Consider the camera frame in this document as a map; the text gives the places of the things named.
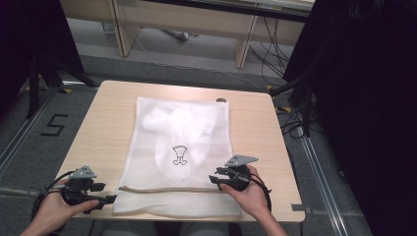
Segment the light wooden desk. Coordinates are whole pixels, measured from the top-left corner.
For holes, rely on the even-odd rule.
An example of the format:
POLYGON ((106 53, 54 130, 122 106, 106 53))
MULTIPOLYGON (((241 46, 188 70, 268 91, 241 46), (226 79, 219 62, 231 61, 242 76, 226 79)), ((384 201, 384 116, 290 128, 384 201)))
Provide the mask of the light wooden desk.
POLYGON ((141 28, 179 30, 233 38, 239 69, 252 41, 295 45, 315 1, 60 0, 68 18, 113 25, 123 57, 141 28))

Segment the black curtain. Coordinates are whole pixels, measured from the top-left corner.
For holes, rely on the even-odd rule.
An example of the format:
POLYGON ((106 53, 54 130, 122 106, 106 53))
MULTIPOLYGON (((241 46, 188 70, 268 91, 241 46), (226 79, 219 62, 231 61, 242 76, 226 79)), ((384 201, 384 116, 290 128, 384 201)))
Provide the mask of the black curtain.
POLYGON ((82 72, 60 0, 0 0, 0 117, 27 80, 39 53, 82 72))
POLYGON ((373 235, 417 236, 417 0, 316 0, 300 76, 373 235))

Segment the person's left hand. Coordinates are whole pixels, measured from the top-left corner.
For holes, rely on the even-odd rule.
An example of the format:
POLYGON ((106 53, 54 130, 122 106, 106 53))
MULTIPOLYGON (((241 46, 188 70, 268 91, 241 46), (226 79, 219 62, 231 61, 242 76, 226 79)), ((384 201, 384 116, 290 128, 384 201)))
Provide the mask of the person's left hand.
POLYGON ((92 209, 97 205, 98 200, 92 200, 70 206, 64 202, 61 193, 50 193, 40 205, 33 220, 49 221, 60 228, 76 214, 92 209))

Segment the person's left leg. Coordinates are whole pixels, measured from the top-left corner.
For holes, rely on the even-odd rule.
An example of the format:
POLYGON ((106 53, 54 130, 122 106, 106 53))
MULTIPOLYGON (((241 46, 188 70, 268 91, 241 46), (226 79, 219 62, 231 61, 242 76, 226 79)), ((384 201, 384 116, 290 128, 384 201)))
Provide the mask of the person's left leg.
POLYGON ((157 236, 153 222, 147 221, 105 221, 100 236, 157 236))

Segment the person's right leg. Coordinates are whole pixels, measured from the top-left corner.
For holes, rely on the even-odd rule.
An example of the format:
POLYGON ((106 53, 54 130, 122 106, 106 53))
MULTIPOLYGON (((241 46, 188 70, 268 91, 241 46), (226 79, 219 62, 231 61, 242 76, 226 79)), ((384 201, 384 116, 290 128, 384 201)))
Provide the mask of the person's right leg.
POLYGON ((218 222, 185 222, 179 236, 229 236, 229 226, 218 222))

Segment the metal floor rail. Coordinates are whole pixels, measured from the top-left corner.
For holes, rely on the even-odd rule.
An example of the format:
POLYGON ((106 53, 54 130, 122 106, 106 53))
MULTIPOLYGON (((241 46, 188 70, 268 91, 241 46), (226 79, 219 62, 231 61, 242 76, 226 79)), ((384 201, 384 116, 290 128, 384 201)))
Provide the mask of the metal floor rail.
POLYGON ((334 231, 335 236, 349 236, 346 223, 335 201, 335 198, 328 185, 324 170, 319 162, 316 150, 314 149, 311 139, 303 128, 298 128, 297 133, 300 135, 304 152, 313 171, 314 178, 318 185, 319 192, 328 213, 328 218, 334 231))
POLYGON ((42 96, 37 110, 31 115, 30 118, 26 118, 22 126, 16 132, 10 142, 0 152, 0 178, 5 173, 10 163, 23 146, 24 142, 28 138, 30 132, 39 121, 41 115, 44 113, 45 107, 57 93, 55 88, 51 88, 45 92, 42 96))

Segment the black metal stand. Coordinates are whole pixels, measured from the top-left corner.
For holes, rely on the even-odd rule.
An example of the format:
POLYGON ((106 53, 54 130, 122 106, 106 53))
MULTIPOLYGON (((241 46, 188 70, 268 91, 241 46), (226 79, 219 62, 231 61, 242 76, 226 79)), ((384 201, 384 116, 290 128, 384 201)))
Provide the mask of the black metal stand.
POLYGON ((58 71, 63 70, 85 85, 97 88, 98 83, 89 79, 71 66, 45 53, 35 54, 30 61, 30 106, 28 118, 30 119, 39 108, 39 78, 41 76, 46 84, 52 88, 61 88, 63 81, 58 71))
POLYGON ((300 76, 280 88, 272 89, 268 94, 271 97, 274 97, 290 89, 293 89, 293 92, 290 95, 289 103, 301 113, 300 121, 303 136, 309 138, 309 126, 311 123, 310 115, 312 109, 311 100, 313 96, 309 78, 307 76, 300 76))

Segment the white mesh laundry bag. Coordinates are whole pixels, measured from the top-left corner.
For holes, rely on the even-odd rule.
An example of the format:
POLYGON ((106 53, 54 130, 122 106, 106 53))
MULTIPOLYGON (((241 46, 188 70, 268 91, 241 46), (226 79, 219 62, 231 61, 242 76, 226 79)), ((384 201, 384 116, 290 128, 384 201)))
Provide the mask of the white mesh laundry bag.
POLYGON ((209 179, 232 155, 226 102, 140 97, 113 212, 238 217, 238 204, 209 179))

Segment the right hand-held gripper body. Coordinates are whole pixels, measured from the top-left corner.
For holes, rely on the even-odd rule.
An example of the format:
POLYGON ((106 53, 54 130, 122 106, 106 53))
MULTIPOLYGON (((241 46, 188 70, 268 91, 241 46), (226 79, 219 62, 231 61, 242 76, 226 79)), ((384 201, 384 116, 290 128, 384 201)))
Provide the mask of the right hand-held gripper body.
POLYGON ((235 154, 227 160, 223 167, 230 169, 228 174, 225 175, 230 181, 228 186, 239 192, 244 191, 250 182, 250 170, 247 164, 258 160, 257 157, 240 154, 235 154))

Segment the grey power strip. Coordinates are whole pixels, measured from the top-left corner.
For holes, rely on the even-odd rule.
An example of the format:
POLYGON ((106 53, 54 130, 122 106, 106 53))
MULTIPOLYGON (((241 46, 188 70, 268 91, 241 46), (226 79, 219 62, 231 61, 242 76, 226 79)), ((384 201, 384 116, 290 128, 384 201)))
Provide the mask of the grey power strip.
POLYGON ((180 30, 165 30, 164 29, 163 32, 181 42, 186 42, 190 38, 194 38, 198 36, 196 33, 189 33, 189 32, 180 31, 180 30))

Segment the person's right hand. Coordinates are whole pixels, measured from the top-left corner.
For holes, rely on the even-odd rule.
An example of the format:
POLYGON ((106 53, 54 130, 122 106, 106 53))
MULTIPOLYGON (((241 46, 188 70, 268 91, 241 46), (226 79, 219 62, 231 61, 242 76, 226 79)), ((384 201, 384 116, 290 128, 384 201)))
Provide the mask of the person's right hand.
POLYGON ((221 184, 220 188, 223 192, 230 195, 245 212, 252 215, 257 221, 265 221, 271 216, 271 213, 268 210, 268 202, 264 190, 261 187, 262 179, 254 166, 248 164, 247 167, 250 170, 253 180, 250 181, 246 190, 239 192, 226 184, 221 184))

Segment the white garment with black print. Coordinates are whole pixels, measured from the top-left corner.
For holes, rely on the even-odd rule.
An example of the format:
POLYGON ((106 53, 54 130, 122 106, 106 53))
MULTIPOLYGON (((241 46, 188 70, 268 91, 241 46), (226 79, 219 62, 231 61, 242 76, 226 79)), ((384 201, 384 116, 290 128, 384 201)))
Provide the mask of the white garment with black print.
POLYGON ((131 153, 137 187, 209 188, 209 175, 231 155, 226 103, 138 103, 131 153))

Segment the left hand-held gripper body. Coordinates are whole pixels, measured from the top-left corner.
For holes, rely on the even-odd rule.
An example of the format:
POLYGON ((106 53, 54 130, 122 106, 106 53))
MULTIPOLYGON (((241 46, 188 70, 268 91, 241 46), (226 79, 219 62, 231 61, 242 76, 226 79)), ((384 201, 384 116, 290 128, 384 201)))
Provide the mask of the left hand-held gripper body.
POLYGON ((95 177, 96 174, 87 165, 72 172, 62 191, 64 202, 70 206, 75 206, 83 202, 96 200, 97 196, 88 195, 88 190, 94 183, 93 178, 95 177))

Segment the person's leg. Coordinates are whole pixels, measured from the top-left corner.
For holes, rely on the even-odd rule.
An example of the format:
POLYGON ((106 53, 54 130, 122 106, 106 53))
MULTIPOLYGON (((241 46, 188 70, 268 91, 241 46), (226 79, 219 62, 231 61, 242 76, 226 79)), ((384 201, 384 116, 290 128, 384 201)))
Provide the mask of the person's leg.
POLYGON ((157 236, 153 222, 147 221, 105 221, 100 236, 157 236))
POLYGON ((229 226, 218 222, 185 222, 179 236, 229 236, 229 226))

